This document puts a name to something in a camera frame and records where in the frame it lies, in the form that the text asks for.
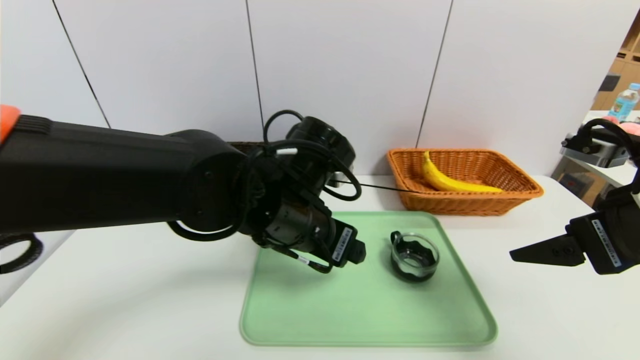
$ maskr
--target dark liquid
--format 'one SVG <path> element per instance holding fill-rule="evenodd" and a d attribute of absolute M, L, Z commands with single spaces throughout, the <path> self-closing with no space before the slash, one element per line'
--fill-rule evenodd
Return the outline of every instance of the dark liquid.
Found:
<path fill-rule="evenodd" d="M 401 260 L 406 264 L 417 268 L 428 268 L 436 263 L 436 259 L 433 256 L 431 249 L 427 249 L 422 245 L 419 245 L 417 241 L 401 241 L 396 245 L 396 249 L 398 250 L 398 255 Z M 398 275 L 411 282 L 427 281 L 436 272 L 436 268 L 433 268 L 426 273 L 423 273 L 423 270 L 416 269 L 416 272 L 420 272 L 420 275 L 404 272 L 394 260 L 393 255 L 391 255 L 391 266 Z"/>

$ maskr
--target plastic water bottle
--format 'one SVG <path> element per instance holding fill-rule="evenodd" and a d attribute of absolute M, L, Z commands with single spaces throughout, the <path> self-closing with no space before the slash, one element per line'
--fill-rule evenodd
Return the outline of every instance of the plastic water bottle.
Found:
<path fill-rule="evenodd" d="M 626 121 L 627 116 L 629 116 L 629 113 L 634 109 L 636 103 L 640 99 L 640 94 L 638 94 L 639 89 L 640 84 L 629 84 L 628 89 L 618 94 L 616 102 L 613 103 L 613 106 L 607 115 L 616 117 L 620 122 Z"/>

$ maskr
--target glass cup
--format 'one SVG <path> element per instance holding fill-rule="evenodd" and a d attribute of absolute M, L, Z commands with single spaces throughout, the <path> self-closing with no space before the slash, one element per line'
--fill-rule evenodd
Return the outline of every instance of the glass cup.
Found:
<path fill-rule="evenodd" d="M 429 280 L 440 262 L 440 252 L 426 236 L 399 231 L 391 233 L 391 265 L 394 271 L 411 282 Z"/>

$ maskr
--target green tray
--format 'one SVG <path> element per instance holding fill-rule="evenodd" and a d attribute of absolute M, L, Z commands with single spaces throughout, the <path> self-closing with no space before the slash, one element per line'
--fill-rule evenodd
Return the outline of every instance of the green tray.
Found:
<path fill-rule="evenodd" d="M 258 255 L 240 330 L 267 346 L 451 347 L 486 345 L 498 327 L 438 220 L 423 212 L 334 213 L 358 229 L 367 259 L 320 274 L 273 250 Z M 429 281 L 392 273 L 392 231 L 429 237 L 440 264 Z"/>

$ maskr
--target pink object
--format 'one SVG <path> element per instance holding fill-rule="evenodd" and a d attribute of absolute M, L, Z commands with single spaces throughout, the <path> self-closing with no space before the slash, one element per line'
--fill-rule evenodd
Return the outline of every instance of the pink object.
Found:
<path fill-rule="evenodd" d="M 640 135 L 640 124 L 636 124 L 635 122 L 623 122 L 619 126 L 631 135 Z"/>
<path fill-rule="evenodd" d="M 620 121 L 618 121 L 618 118 L 615 116 L 603 116 L 602 118 L 605 120 L 609 120 L 614 124 L 620 125 Z"/>

